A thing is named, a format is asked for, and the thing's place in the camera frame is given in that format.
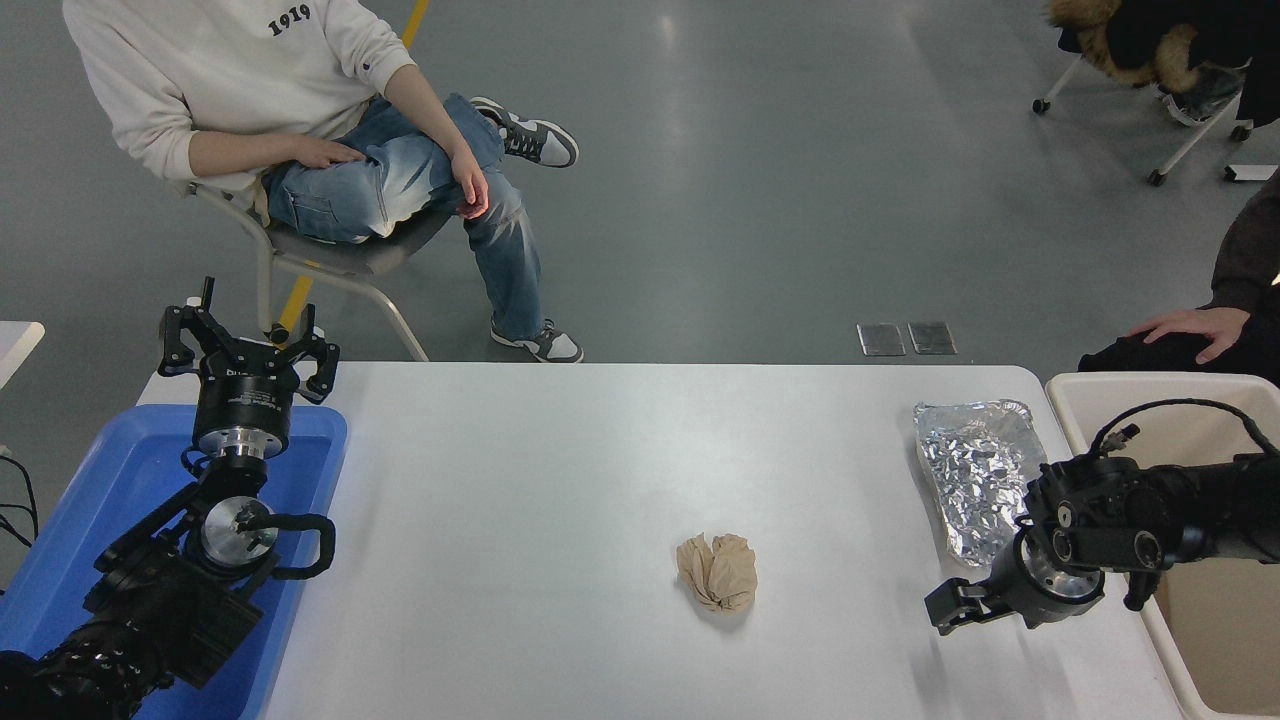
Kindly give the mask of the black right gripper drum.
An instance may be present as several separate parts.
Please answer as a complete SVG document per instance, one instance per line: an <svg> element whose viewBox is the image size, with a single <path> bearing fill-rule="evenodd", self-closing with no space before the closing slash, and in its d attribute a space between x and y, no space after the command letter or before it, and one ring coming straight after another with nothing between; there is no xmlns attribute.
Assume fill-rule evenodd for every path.
<svg viewBox="0 0 1280 720"><path fill-rule="evenodd" d="M1105 574L1061 569L1034 544L1010 544L984 582L986 606L1015 612L1034 629L1087 612L1105 596Z"/></svg>

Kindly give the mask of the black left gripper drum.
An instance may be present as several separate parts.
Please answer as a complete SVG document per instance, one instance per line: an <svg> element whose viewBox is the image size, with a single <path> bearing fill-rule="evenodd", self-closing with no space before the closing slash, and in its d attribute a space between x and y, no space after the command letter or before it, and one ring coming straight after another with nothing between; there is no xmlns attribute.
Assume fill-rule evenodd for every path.
<svg viewBox="0 0 1280 720"><path fill-rule="evenodd" d="M287 437L300 378L265 345L206 348L198 365L195 437L234 427Z"/></svg>

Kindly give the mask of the seated person's right hand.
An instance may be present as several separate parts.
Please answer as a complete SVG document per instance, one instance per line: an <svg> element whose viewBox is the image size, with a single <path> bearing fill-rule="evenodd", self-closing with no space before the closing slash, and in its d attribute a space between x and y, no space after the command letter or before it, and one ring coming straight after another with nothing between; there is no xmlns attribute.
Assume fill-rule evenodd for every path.
<svg viewBox="0 0 1280 720"><path fill-rule="evenodd" d="M364 161L366 156L349 146L308 136L294 136L287 143L293 161L311 169L324 169L348 161Z"/></svg>

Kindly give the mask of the seated person's left hand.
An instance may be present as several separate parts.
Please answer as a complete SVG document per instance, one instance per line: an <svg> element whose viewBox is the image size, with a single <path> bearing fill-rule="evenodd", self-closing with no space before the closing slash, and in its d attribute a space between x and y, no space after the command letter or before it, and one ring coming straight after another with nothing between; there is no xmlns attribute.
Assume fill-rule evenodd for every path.
<svg viewBox="0 0 1280 720"><path fill-rule="evenodd" d="M456 214L467 222L485 215L490 208L489 184L476 158L467 150L458 150L451 155L451 169L462 192Z"/></svg>

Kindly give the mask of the dark-clothed person's hand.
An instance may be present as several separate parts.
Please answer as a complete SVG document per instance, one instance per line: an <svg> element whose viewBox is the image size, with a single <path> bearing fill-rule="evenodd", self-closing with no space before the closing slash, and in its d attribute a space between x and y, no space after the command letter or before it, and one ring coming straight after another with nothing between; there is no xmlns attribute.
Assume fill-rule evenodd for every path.
<svg viewBox="0 0 1280 720"><path fill-rule="evenodd" d="M1135 325L1126 337L1140 337L1146 345L1170 334L1196 334L1208 341L1194 357L1203 366L1220 357L1240 338L1251 313L1238 307L1183 309L1165 313Z"/></svg>

